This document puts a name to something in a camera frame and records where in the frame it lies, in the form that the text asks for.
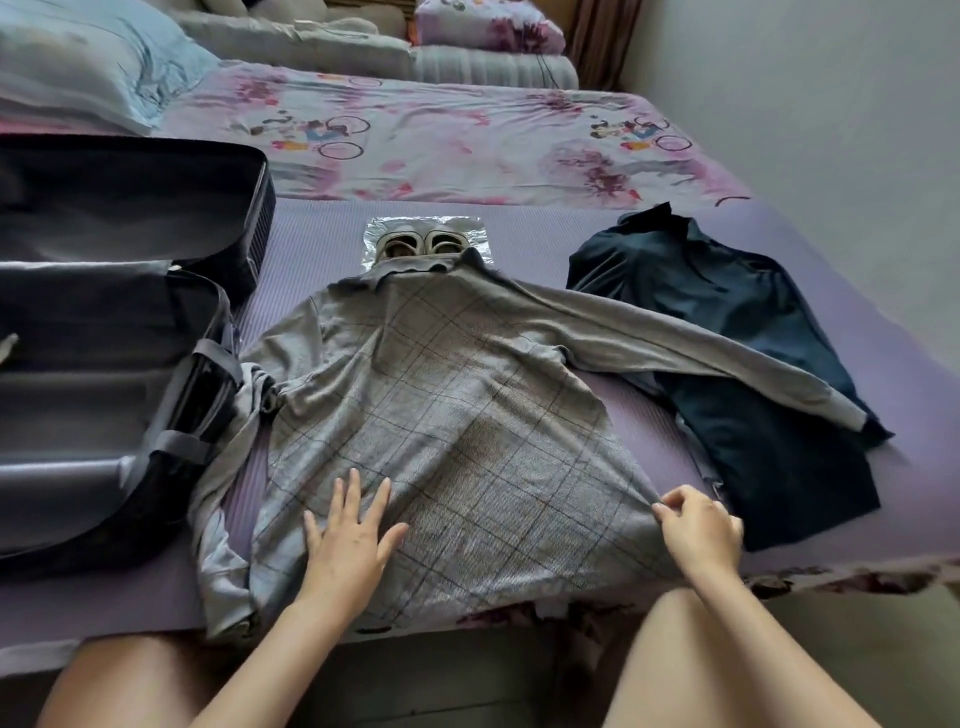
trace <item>finger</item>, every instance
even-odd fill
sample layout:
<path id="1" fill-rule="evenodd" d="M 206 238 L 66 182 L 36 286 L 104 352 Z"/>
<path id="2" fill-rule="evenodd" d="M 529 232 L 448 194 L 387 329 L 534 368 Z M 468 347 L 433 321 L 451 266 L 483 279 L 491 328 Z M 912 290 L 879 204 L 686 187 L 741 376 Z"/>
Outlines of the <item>finger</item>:
<path id="1" fill-rule="evenodd" d="M 380 543 L 376 547 L 376 560 L 380 566 L 386 566 L 390 555 L 400 546 L 400 542 L 403 541 L 403 537 L 407 535 L 409 530 L 410 526 L 408 524 L 398 523 L 383 534 L 383 538 L 380 539 Z"/>
<path id="2" fill-rule="evenodd" d="M 707 499 L 707 497 L 692 485 L 682 485 L 679 488 L 674 488 L 662 497 L 660 502 L 668 505 L 670 508 L 680 508 L 683 510 L 686 503 L 697 502 L 703 499 Z"/>
<path id="3" fill-rule="evenodd" d="M 350 487 L 344 501 L 344 520 L 347 523 L 360 521 L 360 471 L 350 468 Z"/>
<path id="4" fill-rule="evenodd" d="M 330 499 L 330 511 L 326 515 L 326 527 L 336 528 L 344 516 L 344 479 L 333 481 L 333 496 Z"/>
<path id="5" fill-rule="evenodd" d="M 654 511 L 654 516 L 657 520 L 663 524 L 672 521 L 673 519 L 678 518 L 677 514 L 673 512 L 673 509 L 669 506 L 663 505 L 662 503 L 654 503 L 652 506 Z"/>
<path id="6" fill-rule="evenodd" d="M 324 534 L 317 526 L 317 517 L 313 515 L 313 511 L 303 511 L 303 538 L 306 541 L 306 552 L 310 558 L 313 558 L 314 554 L 317 553 L 323 537 Z"/>
<path id="7" fill-rule="evenodd" d="M 363 517 L 363 523 L 369 523 L 373 528 L 380 526 L 380 521 L 383 520 L 383 512 L 387 510 L 387 503 L 390 502 L 392 489 L 390 478 L 383 478 L 380 487 L 376 489 L 373 503 L 370 504 L 370 508 L 367 509 L 367 513 Z"/>

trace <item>pink floral blanket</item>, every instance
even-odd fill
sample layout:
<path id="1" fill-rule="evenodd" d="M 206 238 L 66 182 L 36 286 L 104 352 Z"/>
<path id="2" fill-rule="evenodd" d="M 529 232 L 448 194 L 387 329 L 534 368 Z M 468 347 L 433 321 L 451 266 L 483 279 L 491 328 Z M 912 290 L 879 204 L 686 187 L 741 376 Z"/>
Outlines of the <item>pink floral blanket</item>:
<path id="1" fill-rule="evenodd" d="M 91 127 L 0 113 L 3 131 Z M 156 134 L 258 147 L 277 194 L 311 200 L 624 209 L 670 201 L 684 214 L 750 194 L 629 94 L 424 85 L 226 61 L 174 102 Z"/>

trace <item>forearm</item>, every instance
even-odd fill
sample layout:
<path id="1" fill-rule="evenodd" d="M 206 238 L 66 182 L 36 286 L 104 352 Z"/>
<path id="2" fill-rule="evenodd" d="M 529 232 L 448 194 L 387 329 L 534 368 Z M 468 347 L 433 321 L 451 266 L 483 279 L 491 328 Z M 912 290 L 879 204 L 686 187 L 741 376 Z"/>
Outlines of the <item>forearm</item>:
<path id="1" fill-rule="evenodd" d="M 877 723 L 806 654 L 735 574 L 691 578 L 726 629 L 778 728 Z"/>
<path id="2" fill-rule="evenodd" d="M 283 728 L 344 628 L 303 603 L 287 607 L 192 728 Z"/>

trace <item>light blue pillow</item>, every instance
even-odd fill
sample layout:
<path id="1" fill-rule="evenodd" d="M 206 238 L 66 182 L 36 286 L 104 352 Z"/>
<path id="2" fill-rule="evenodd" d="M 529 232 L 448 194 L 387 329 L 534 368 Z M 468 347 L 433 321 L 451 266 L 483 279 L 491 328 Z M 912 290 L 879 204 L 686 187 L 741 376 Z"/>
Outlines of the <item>light blue pillow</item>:
<path id="1" fill-rule="evenodd" d="M 217 62 L 141 0 L 0 2 L 0 98 L 19 104 L 148 133 Z"/>

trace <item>person's left hand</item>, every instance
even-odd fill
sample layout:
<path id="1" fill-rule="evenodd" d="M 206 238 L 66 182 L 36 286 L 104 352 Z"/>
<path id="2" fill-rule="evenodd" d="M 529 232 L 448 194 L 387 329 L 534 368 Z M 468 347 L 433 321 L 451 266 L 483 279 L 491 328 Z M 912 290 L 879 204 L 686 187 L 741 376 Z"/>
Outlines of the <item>person's left hand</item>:
<path id="1" fill-rule="evenodd" d="M 352 469 L 346 499 L 343 479 L 338 477 L 334 483 L 323 532 L 313 513 L 304 511 L 307 564 L 295 603 L 307 605 L 318 617 L 337 620 L 344 628 L 360 616 L 390 555 L 409 530 L 406 523 L 397 523 L 377 542 L 389 500 L 390 478 L 384 478 L 360 522 L 360 473 Z"/>

